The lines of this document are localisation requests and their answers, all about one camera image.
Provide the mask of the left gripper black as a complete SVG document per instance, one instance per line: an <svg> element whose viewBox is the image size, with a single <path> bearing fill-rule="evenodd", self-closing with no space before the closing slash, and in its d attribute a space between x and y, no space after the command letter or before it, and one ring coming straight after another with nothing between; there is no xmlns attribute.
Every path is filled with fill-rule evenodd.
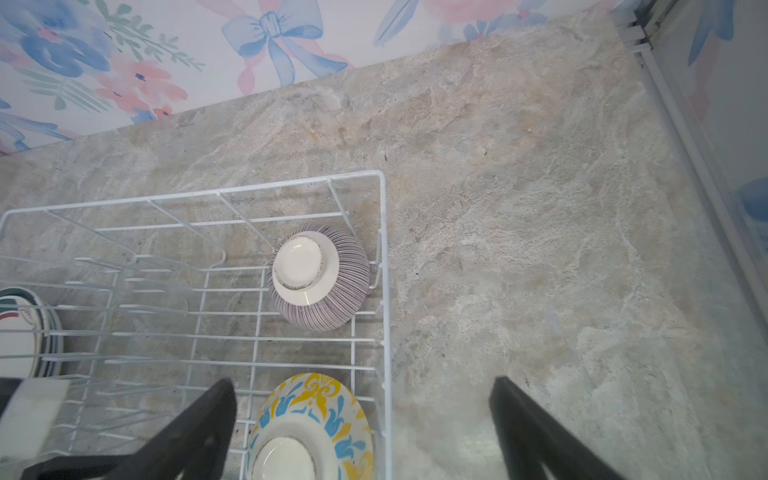
<svg viewBox="0 0 768 480"><path fill-rule="evenodd" d="M131 458L132 455L57 456L25 468L21 479L102 478Z"/></svg>

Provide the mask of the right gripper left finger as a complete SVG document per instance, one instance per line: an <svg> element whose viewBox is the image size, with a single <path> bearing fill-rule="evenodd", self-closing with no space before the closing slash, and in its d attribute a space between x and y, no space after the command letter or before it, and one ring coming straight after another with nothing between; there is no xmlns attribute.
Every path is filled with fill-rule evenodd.
<svg viewBox="0 0 768 480"><path fill-rule="evenodd" d="M224 378L158 435L109 472L108 479L219 479L237 413L234 385Z"/></svg>

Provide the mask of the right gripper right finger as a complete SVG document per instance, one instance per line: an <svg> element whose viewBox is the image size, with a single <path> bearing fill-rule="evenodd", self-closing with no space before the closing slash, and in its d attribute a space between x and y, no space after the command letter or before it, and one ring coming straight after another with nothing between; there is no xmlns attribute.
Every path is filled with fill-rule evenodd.
<svg viewBox="0 0 768 480"><path fill-rule="evenodd" d="M509 478L622 477L510 378L495 379L489 407Z"/></svg>

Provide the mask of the yellow blue patterned bowl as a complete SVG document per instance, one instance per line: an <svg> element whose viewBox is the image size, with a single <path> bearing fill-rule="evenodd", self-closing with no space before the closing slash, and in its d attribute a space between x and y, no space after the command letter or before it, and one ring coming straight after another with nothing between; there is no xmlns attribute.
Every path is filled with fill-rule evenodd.
<svg viewBox="0 0 768 480"><path fill-rule="evenodd" d="M249 432L246 479L372 479L372 431L357 398L320 373L276 387Z"/></svg>

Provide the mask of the white wire dish rack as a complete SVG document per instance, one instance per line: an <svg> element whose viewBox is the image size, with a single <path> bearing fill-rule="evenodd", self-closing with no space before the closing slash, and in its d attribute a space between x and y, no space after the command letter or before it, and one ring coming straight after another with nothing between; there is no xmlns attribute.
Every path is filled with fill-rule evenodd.
<svg viewBox="0 0 768 480"><path fill-rule="evenodd" d="M280 244L307 224L354 235L371 281L343 326L285 320L267 286ZM272 391L320 373L361 404L372 479L393 475L386 182L379 171L7 211L1 290L35 292L63 330L70 389L43 453L133 455L217 381L237 413L219 479L246 479L249 432Z"/></svg>

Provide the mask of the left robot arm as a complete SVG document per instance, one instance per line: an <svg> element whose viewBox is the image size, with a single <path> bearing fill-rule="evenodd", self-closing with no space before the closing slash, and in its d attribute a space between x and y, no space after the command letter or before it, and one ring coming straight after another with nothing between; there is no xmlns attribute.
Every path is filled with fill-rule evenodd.
<svg viewBox="0 0 768 480"><path fill-rule="evenodd" d="M43 453L70 382L50 378L1 380L3 479L149 479L134 455L67 456Z"/></svg>

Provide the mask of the right corner aluminium profile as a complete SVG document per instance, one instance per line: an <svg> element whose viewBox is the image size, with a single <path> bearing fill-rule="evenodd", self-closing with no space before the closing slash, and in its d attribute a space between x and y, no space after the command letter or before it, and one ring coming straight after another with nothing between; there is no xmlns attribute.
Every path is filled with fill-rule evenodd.
<svg viewBox="0 0 768 480"><path fill-rule="evenodd" d="M611 15L765 318L766 2L620 1Z"/></svg>

